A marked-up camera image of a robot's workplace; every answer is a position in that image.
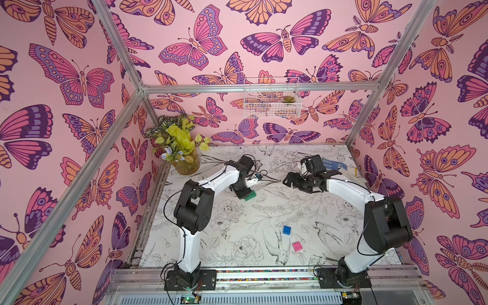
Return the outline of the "green lego brick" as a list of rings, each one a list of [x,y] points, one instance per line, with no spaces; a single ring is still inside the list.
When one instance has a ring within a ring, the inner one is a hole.
[[[251,193],[250,193],[249,195],[247,195],[247,196],[244,198],[244,200],[247,202],[247,201],[249,201],[249,200],[254,199],[256,196],[257,196],[257,195],[256,195],[256,192],[255,192],[255,191],[251,191]]]

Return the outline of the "blue lego brick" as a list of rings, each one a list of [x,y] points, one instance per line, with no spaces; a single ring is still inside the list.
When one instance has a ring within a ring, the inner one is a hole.
[[[284,234],[284,235],[288,235],[288,236],[290,236],[290,235],[291,235],[291,227],[289,227],[289,226],[284,226],[284,227],[283,227],[283,234]]]

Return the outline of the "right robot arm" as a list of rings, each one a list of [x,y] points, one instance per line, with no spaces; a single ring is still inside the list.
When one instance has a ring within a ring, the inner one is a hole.
[[[369,267],[387,251],[413,239],[413,230],[400,198],[375,193],[346,178],[339,170],[328,169],[320,155],[303,158],[300,170],[288,173],[283,184],[308,194],[335,194],[363,213],[363,230],[356,249],[338,261],[336,278],[343,287],[358,284]]]

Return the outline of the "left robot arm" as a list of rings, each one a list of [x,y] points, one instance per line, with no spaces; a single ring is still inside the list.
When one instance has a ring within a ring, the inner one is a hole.
[[[174,209],[176,225],[182,230],[180,254],[174,271],[178,279],[193,286],[200,274],[200,233],[208,226],[217,195],[226,189],[242,200],[251,195],[248,176],[255,169],[255,161],[242,156],[227,161],[217,173],[201,181],[188,180]]]

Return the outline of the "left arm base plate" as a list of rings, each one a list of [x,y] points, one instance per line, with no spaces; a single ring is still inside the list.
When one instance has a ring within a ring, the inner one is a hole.
[[[165,275],[165,291],[214,291],[217,283],[216,269],[201,269],[199,273],[184,276],[180,271],[170,270]]]

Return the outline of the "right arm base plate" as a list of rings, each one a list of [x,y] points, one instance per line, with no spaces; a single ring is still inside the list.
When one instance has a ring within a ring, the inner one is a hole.
[[[366,271],[352,273],[344,266],[338,268],[315,269],[320,288],[371,288],[371,280]]]

